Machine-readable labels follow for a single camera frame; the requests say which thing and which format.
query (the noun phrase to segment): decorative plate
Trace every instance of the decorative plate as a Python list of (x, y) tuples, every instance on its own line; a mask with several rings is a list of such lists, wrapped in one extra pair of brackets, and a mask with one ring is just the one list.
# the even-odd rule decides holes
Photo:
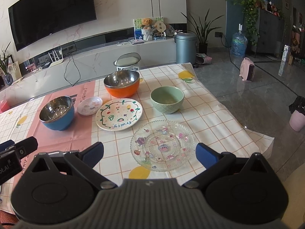
[(77, 112), (80, 115), (93, 115), (102, 106), (103, 100), (99, 97), (90, 97), (83, 100), (77, 106)]
[(96, 113), (97, 125), (107, 131), (121, 131), (134, 125), (142, 116), (142, 105), (133, 99), (117, 98), (105, 103)]
[(153, 121), (133, 135), (132, 156), (153, 171), (170, 171), (184, 165), (195, 154), (192, 134), (173, 121)]

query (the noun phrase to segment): checkered tablecloth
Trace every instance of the checkered tablecloth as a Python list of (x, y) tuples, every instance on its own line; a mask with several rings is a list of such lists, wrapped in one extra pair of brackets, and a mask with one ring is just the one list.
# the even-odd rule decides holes
[[(271, 155), (274, 138), (244, 129), (232, 114), (198, 81), (190, 63), (154, 67), (140, 71), (140, 86), (132, 97), (139, 101), (144, 113), (139, 121), (123, 131), (104, 131), (92, 116), (91, 143), (104, 144), (104, 157), (94, 170), (120, 185), (131, 171), (139, 167), (130, 152), (133, 134), (143, 125), (156, 120), (171, 120), (184, 125), (192, 134), (195, 143), (205, 143), (217, 152), (228, 151), (237, 157), (249, 157), (261, 152), (266, 158)], [(185, 100), (182, 108), (173, 114), (162, 114), (153, 108), (150, 92), (161, 86), (176, 86), (183, 90)], [(94, 96), (103, 99), (103, 103), (113, 99), (104, 87), (103, 79), (95, 81)], [(18, 142), (28, 135), (29, 128), (44, 97), (22, 104), (0, 114), (0, 143), (9, 139)], [(193, 158), (185, 165), (169, 172), (148, 171), (147, 178), (177, 178), (182, 184), (198, 175), (205, 168)], [(13, 213), (10, 195), (14, 178), (2, 185), (0, 208)]]

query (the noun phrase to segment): lemon print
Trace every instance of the lemon print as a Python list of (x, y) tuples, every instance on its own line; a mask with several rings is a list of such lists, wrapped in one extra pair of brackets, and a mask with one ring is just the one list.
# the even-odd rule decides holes
[(144, 168), (143, 166), (135, 167), (129, 173), (129, 179), (146, 179), (150, 174), (150, 170)]
[(27, 119), (27, 115), (23, 116), (22, 118), (19, 119), (19, 121), (17, 122), (17, 128), (19, 128), (21, 126), (22, 123), (25, 122), (25, 120)]
[(107, 103), (107, 102), (109, 102), (110, 100), (103, 100), (103, 105), (105, 104), (105, 103)]
[(192, 73), (190, 73), (189, 71), (184, 70), (178, 74), (178, 77), (186, 83), (191, 83), (191, 81), (193, 81), (193, 78), (195, 76)]

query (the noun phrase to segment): ceramic bowl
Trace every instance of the ceramic bowl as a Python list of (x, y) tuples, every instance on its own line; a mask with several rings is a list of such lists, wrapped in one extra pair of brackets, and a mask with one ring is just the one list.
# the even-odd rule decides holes
[(116, 71), (104, 79), (104, 85), (108, 93), (116, 98), (130, 97), (139, 88), (140, 74), (134, 70)]
[(162, 86), (151, 92), (150, 99), (159, 112), (172, 114), (182, 106), (184, 93), (176, 87)]
[(40, 121), (49, 129), (63, 131), (67, 129), (74, 118), (72, 98), (61, 96), (48, 102), (40, 111)]

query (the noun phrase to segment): small pink plate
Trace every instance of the small pink plate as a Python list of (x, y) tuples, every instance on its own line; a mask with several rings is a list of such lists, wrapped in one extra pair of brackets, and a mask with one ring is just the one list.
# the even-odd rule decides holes
[(90, 97), (83, 100), (77, 106), (77, 112), (80, 115), (93, 115), (95, 114), (103, 104), (103, 100), (99, 97)]

